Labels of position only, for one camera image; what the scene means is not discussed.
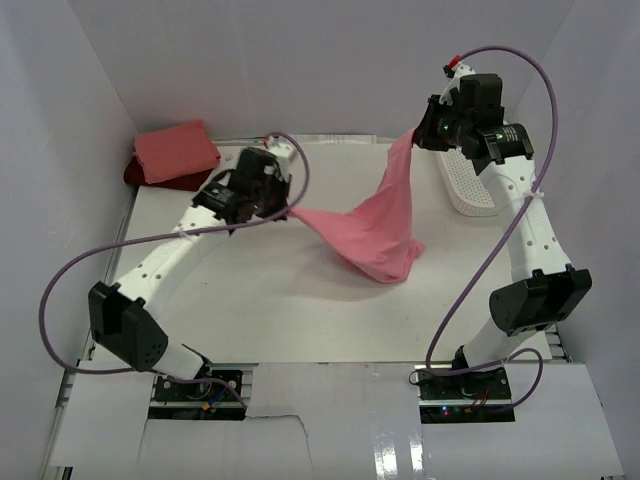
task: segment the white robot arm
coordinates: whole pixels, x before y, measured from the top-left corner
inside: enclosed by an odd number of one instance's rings
[[[591,288],[591,276],[572,267],[542,194],[532,193],[533,149],[522,125],[504,122],[500,77],[476,74],[457,59],[444,70],[449,84],[429,98],[414,144],[435,151],[459,147],[489,192],[503,231],[533,197],[507,242],[513,283],[491,294],[491,317],[458,349],[456,370],[507,358],[536,332],[564,320]]]
[[[235,169],[222,172],[196,194],[173,232],[245,223],[286,206],[289,165],[296,150],[286,143],[246,148]],[[220,183],[229,176],[226,185]],[[165,301],[230,231],[186,233],[158,246],[111,286],[98,282],[89,293],[91,334],[138,371],[176,378],[202,375],[207,359],[170,340],[159,325]]]

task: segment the white perforated basket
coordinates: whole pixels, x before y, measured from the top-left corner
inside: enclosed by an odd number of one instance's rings
[[[489,192],[478,180],[471,161],[464,158],[459,149],[435,153],[455,209],[468,217],[496,215]]]

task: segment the red connector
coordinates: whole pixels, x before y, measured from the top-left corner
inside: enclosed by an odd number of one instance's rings
[[[453,57],[451,61],[447,64],[447,66],[449,68],[453,68],[458,64],[458,62],[460,62],[460,55],[456,55],[455,57]]]

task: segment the white wall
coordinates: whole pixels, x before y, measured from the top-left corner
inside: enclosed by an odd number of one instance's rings
[[[444,85],[442,65],[487,43],[541,59],[573,0],[70,0],[140,130],[205,119],[216,138],[400,135]],[[515,107],[531,78],[499,67]]]
[[[559,140],[545,202],[574,265],[593,289],[561,325],[586,361],[627,478],[640,478],[640,5],[575,2],[544,66],[556,89]],[[541,159],[549,108],[532,82],[517,110]]]
[[[62,378],[40,343],[38,302],[66,260],[114,240],[133,133],[64,0],[0,2],[0,478],[38,475]],[[54,293],[49,330],[70,361],[107,261],[86,261]]]

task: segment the pink towel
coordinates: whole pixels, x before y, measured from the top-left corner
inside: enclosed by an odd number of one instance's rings
[[[387,168],[373,196],[342,214],[294,208],[336,252],[380,283],[399,283],[409,276],[424,245],[411,236],[411,147],[413,129],[389,149]]]
[[[207,137],[202,120],[136,135],[134,145],[147,183],[211,170],[220,163],[220,152]]]

